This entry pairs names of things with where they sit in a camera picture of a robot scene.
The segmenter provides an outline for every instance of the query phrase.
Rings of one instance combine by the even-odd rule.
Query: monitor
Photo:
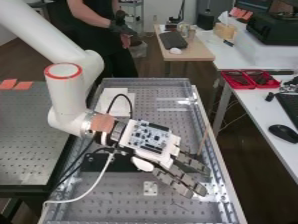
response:
[[[273,4],[273,0],[237,0],[236,7],[252,12],[268,12]]]

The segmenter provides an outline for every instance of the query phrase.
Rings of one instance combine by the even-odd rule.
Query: white device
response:
[[[171,49],[171,54],[183,54],[183,51],[179,48],[172,48]]]
[[[84,51],[23,0],[0,0],[0,24],[55,63],[45,72],[54,104],[50,125],[82,138],[96,134],[103,145],[118,143],[118,150],[132,155],[138,168],[152,172],[182,195],[188,198],[195,193],[206,196],[207,188],[194,181],[179,164],[207,176],[211,169],[180,148],[180,137],[170,128],[130,120],[128,124],[118,121],[111,134],[91,131],[91,122],[99,113],[87,108],[86,97],[104,70],[102,56],[95,51]]]

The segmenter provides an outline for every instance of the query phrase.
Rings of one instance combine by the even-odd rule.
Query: black clothing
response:
[[[86,50],[96,51],[106,62],[103,77],[138,77],[138,69],[128,49],[123,48],[120,34],[114,33],[107,28],[100,28],[76,19],[71,13],[67,0],[57,1],[59,20],[68,24],[68,28],[76,33],[78,44]],[[115,12],[112,0],[84,0],[84,4],[104,18],[114,20]]]

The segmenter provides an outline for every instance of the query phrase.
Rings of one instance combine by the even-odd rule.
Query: table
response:
[[[232,24],[243,32],[247,29],[247,24],[240,23],[236,19],[231,19]],[[211,96],[210,105],[207,108],[208,115],[211,116],[214,110],[214,104],[216,101],[216,95],[219,90],[219,84],[221,79],[221,71],[224,70],[245,70],[245,69],[261,69],[267,71],[295,71],[296,67],[277,66],[273,64],[267,64],[267,66],[256,66],[255,63],[247,59],[236,47],[231,47],[224,43],[224,40],[214,33],[214,31],[204,31],[198,29],[198,37],[216,55],[216,60],[214,64],[217,69],[217,77],[214,84],[214,94]]]
[[[106,79],[95,94],[91,108],[96,107],[100,94],[108,87],[128,88],[130,93],[136,93],[135,119],[142,118],[171,127],[183,137],[182,144],[186,144],[194,153],[198,151],[210,121],[196,87],[192,87],[188,79]],[[68,165],[88,144],[88,140],[83,141],[76,140]],[[99,145],[94,144],[91,152],[98,147]],[[160,183],[151,173],[107,172],[103,182],[82,201],[46,208],[41,223],[247,224],[212,129],[200,159],[212,168],[212,177],[192,175],[208,187],[208,197],[196,197],[194,200],[184,198]],[[54,192],[53,199],[62,200],[82,195],[94,184],[98,175],[78,171]],[[144,196],[143,185],[148,180],[158,181],[158,197]]]
[[[160,39],[160,34],[163,33],[163,31],[162,31],[160,25],[158,24],[155,25],[155,31],[156,31],[160,48],[162,48],[162,54],[166,61],[167,76],[170,76],[171,74],[171,62],[175,62],[175,61],[186,62],[186,66],[184,66],[184,73],[186,73],[188,68],[187,67],[188,62],[215,61],[216,57],[214,53],[210,51],[210,49],[206,47],[204,43],[198,37],[195,37],[194,40],[191,40],[191,38],[187,39],[190,46],[187,49],[183,50],[182,55],[176,55],[176,54],[171,54],[170,50],[167,50],[164,47],[163,41]]]
[[[47,84],[27,91],[0,90],[0,196],[22,199],[41,213],[72,138],[47,122]]]
[[[275,76],[279,81],[289,81],[295,78],[293,75]],[[275,124],[283,124],[297,130],[291,118],[275,98],[272,102],[265,101],[269,92],[277,93],[279,89],[255,89],[236,90],[225,83],[224,93],[220,101],[220,106],[214,123],[214,131],[217,136],[229,104],[232,93],[236,95],[243,107],[245,108],[257,128],[260,129],[273,151],[276,152],[284,166],[287,167],[293,179],[298,184],[298,150],[297,145],[292,144],[276,137],[268,130]]]

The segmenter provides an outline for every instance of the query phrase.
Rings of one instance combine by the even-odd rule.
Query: box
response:
[[[220,38],[233,40],[236,27],[233,25],[227,26],[224,23],[217,23],[214,32]]]
[[[298,46],[265,45],[247,30],[237,31],[235,44],[256,66],[297,70]]]

